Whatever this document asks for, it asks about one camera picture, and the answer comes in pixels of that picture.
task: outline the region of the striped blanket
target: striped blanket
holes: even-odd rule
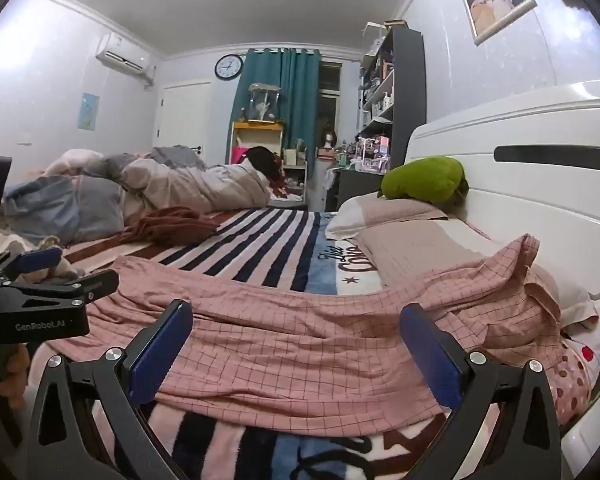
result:
[[[218,231],[200,244],[167,248],[151,243],[119,245],[111,239],[76,246],[67,258],[76,267],[95,270],[129,254],[209,276],[299,292],[342,296],[379,290],[378,273],[358,248],[345,240],[326,240],[330,218],[313,212],[250,209],[218,215]],[[38,350],[30,382],[40,380],[53,354],[46,345]],[[445,422],[445,415],[438,415],[382,434],[315,438],[229,424],[155,401],[141,411],[191,479],[213,480],[403,478]],[[99,403],[93,414],[110,454],[132,478]],[[481,439],[486,444],[485,428]]]

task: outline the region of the black headboard inset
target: black headboard inset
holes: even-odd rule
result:
[[[600,170],[600,148],[570,144],[529,144],[498,146],[493,152],[496,162],[530,162]]]

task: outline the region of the curtain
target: curtain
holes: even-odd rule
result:
[[[278,117],[285,121],[283,148],[294,148],[302,139],[306,146],[307,173],[310,176],[315,158],[315,114],[318,99],[320,52],[266,48],[264,52],[251,49],[244,60],[244,68],[235,92],[234,107],[229,124],[226,161],[230,160],[231,123],[238,120],[240,110],[249,110],[249,86],[252,83],[276,85],[282,88],[278,103]]]

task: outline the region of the air conditioner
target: air conditioner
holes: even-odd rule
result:
[[[149,66],[150,54],[118,34],[107,34],[100,41],[96,57],[112,68],[136,75]]]

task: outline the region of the wall clock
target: wall clock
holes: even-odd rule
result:
[[[240,75],[244,61],[240,56],[235,54],[229,54],[228,56],[221,57],[216,63],[216,77],[223,81],[229,81]]]

